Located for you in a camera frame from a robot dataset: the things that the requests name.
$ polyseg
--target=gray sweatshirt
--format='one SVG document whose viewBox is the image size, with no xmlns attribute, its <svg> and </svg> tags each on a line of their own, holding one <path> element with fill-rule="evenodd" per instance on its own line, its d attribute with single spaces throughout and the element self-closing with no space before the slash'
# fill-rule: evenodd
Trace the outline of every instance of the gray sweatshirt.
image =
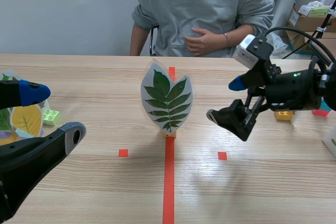
<svg viewBox="0 0 336 224">
<path fill-rule="evenodd" d="M 132 17 L 134 25 L 151 29 L 159 25 L 154 47 L 158 56 L 193 57 L 185 36 L 200 37 L 192 28 L 223 34 L 242 24 L 253 25 L 255 35 L 265 32 L 273 18 L 273 0 L 138 0 Z M 231 57 L 232 48 L 204 57 Z"/>
</svg>

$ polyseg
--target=yellow toy block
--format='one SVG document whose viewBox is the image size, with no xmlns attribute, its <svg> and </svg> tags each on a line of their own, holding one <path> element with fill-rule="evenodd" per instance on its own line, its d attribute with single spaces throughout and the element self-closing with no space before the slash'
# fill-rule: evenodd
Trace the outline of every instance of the yellow toy block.
<svg viewBox="0 0 336 224">
<path fill-rule="evenodd" d="M 168 135 L 167 134 L 165 134 L 165 133 L 163 133 L 162 132 L 162 135 L 163 135 L 163 137 L 168 137 Z M 177 137 L 177 132 L 175 132 L 173 135 L 171 135 L 172 137 L 174 137 L 174 138 L 176 138 Z"/>
<path fill-rule="evenodd" d="M 291 111 L 283 111 L 274 112 L 274 115 L 278 121 L 290 121 L 295 116 L 295 113 Z"/>
<path fill-rule="evenodd" d="M 47 110 L 46 113 L 43 114 L 43 124 L 55 126 L 61 120 L 61 113 L 55 110 Z"/>
</svg>

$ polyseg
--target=chair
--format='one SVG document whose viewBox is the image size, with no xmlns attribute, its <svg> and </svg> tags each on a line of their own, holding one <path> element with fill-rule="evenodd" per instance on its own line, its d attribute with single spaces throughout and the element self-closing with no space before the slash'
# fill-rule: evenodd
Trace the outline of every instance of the chair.
<svg viewBox="0 0 336 224">
<path fill-rule="evenodd" d="M 160 26 L 153 26 L 152 29 L 151 29 L 151 38 L 150 38 L 150 41 L 149 41 L 149 53 L 150 53 L 150 56 L 156 56 L 155 53 L 153 53 L 153 35 L 154 35 L 154 30 L 155 29 L 159 29 Z"/>
</svg>

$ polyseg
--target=robotic arm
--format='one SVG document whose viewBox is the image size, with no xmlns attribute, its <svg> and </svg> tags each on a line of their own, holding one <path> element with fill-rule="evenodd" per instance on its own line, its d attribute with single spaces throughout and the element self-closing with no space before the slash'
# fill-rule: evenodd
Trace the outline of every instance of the robotic arm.
<svg viewBox="0 0 336 224">
<path fill-rule="evenodd" d="M 50 96 L 48 87 L 28 81 L 0 81 L 0 110 L 29 106 Z M 32 189 L 84 138 L 81 123 L 67 123 L 48 136 L 0 146 L 0 223 L 14 216 Z"/>
<path fill-rule="evenodd" d="M 316 42 L 334 62 L 331 52 L 313 37 L 293 28 L 283 27 L 270 30 L 291 30 L 304 34 Z M 247 141 L 259 113 L 272 111 L 317 110 L 322 97 L 326 104 L 336 110 L 336 65 L 327 70 L 325 58 L 311 61 L 308 70 L 281 74 L 281 69 L 269 59 L 273 46 L 265 37 L 248 35 L 238 46 L 234 58 L 250 70 L 229 84 L 233 91 L 248 89 L 246 102 L 235 100 L 228 108 L 209 110 L 207 117 L 218 126 L 229 130 L 241 140 Z M 258 97 L 250 109 L 252 97 Z"/>
</svg>

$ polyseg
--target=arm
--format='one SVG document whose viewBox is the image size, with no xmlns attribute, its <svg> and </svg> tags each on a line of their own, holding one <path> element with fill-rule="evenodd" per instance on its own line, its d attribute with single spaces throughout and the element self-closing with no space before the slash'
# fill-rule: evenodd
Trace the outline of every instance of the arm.
<svg viewBox="0 0 336 224">
<path fill-rule="evenodd" d="M 139 56 L 148 38 L 149 31 L 157 24 L 150 11 L 138 5 L 133 14 L 134 26 L 131 39 L 131 56 Z"/>
<path fill-rule="evenodd" d="M 139 56 L 148 38 L 149 30 L 133 26 L 130 56 Z"/>
<path fill-rule="evenodd" d="M 187 48 L 195 56 L 202 56 L 210 52 L 218 51 L 228 47 L 228 41 L 224 34 L 214 34 L 206 29 L 193 29 L 194 32 L 201 34 L 200 38 L 185 37 Z M 226 35 L 230 40 L 230 47 L 239 45 L 243 39 L 254 33 L 252 25 L 241 25 L 237 29 L 228 32 Z"/>
<path fill-rule="evenodd" d="M 254 35 L 259 36 L 272 26 L 273 0 L 240 0 L 236 27 L 251 25 Z"/>
<path fill-rule="evenodd" d="M 235 47 L 249 34 L 258 36 L 272 25 L 273 0 L 240 0 L 236 29 L 227 33 L 230 47 Z M 201 38 L 186 37 L 186 45 L 195 56 L 225 49 L 228 42 L 224 34 L 214 34 L 204 29 L 194 29 Z"/>
</svg>

